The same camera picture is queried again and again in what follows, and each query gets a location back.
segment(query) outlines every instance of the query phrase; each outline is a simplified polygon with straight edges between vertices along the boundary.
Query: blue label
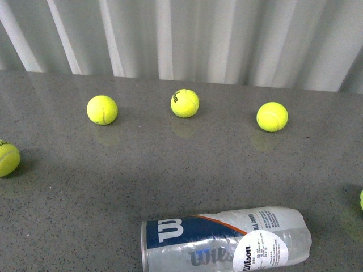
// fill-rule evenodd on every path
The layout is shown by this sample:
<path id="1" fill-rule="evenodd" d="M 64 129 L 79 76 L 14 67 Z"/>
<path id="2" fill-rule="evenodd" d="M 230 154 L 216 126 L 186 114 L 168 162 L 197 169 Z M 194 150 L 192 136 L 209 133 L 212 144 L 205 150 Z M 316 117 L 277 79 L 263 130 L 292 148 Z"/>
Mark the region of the blue label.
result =
<path id="1" fill-rule="evenodd" d="M 228 224 L 198 216 L 148 221 L 146 225 L 147 248 L 159 248 L 206 239 L 225 239 L 245 234 Z"/>

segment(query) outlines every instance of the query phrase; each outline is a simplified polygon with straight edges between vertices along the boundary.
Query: orange stripe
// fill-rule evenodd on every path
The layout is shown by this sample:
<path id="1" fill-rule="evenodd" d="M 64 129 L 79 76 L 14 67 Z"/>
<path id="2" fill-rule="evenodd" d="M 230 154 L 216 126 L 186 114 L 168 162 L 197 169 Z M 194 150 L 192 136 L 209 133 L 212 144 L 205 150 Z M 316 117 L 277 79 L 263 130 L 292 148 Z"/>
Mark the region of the orange stripe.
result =
<path id="1" fill-rule="evenodd" d="M 247 232 L 246 232 L 246 231 L 242 231 L 242 230 L 241 230 L 241 229 L 239 229 L 239 228 L 236 228 L 236 227 L 234 227 L 234 226 L 232 226 L 232 225 L 229 225 L 229 224 L 227 224 L 227 223 L 225 223 L 225 222 L 222 222 L 222 221 L 219 221 L 219 220 L 217 220 L 217 219 L 213 219 L 213 218 L 205 217 L 205 216 L 202 216 L 202 215 L 194 215 L 194 216 L 195 216 L 195 217 L 200 217 L 200 218 L 203 218 L 203 219 L 206 219 L 206 220 L 209 220 L 209 221 L 216 222 L 216 223 L 218 223 L 218 224 L 221 224 L 221 225 L 223 225 L 223 226 L 226 226 L 226 227 L 228 227 L 228 228 L 231 228 L 232 230 L 237 231 L 237 232 L 239 232 L 239 233 L 241 233 L 241 234 L 243 234 L 243 235 L 246 235 L 246 234 L 247 234 Z"/>

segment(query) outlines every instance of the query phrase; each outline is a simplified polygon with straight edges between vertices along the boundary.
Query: w logo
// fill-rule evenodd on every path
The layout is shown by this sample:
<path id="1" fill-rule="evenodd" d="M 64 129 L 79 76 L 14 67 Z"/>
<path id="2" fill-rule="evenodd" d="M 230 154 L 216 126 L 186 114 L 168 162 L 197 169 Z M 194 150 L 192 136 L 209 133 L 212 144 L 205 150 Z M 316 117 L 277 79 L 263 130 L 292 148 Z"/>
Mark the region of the w logo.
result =
<path id="1" fill-rule="evenodd" d="M 181 219 L 166 219 L 158 221 L 159 243 L 165 239 L 176 238 L 183 234 Z"/>

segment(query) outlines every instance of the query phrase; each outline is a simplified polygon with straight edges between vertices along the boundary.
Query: wilson tennis ball can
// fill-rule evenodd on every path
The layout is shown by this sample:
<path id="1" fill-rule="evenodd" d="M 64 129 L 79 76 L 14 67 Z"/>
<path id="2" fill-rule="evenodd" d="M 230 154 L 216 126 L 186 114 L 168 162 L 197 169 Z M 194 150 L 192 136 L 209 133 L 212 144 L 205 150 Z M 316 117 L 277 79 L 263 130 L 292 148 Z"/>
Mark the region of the wilson tennis ball can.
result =
<path id="1" fill-rule="evenodd" d="M 311 235 L 286 207 L 223 211 L 142 222 L 144 272 L 240 272 L 295 265 Z"/>

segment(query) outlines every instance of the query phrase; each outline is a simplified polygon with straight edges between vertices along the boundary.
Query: fuzzy yellow ball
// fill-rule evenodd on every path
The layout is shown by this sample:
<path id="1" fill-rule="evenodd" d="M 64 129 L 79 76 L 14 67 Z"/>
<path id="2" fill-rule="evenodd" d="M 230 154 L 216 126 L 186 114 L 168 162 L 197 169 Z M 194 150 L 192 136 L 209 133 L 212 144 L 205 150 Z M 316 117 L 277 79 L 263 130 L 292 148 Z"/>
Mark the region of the fuzzy yellow ball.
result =
<path id="1" fill-rule="evenodd" d="M 13 144 L 0 140 L 0 177 L 10 174 L 19 163 L 19 150 Z"/>
<path id="2" fill-rule="evenodd" d="M 106 95 L 93 97 L 87 105 L 88 117 L 99 125 L 109 125 L 114 122 L 118 112 L 116 102 Z"/>
<path id="3" fill-rule="evenodd" d="M 263 130 L 276 132 L 288 122 L 288 111 L 280 103 L 268 102 L 258 110 L 256 119 Z"/>
<path id="4" fill-rule="evenodd" d="M 361 192 L 361 208 L 363 210 L 363 191 Z"/>
<path id="5" fill-rule="evenodd" d="M 198 111 L 199 98 L 192 90 L 178 90 L 171 98 L 170 107 L 175 115 L 189 118 Z"/>

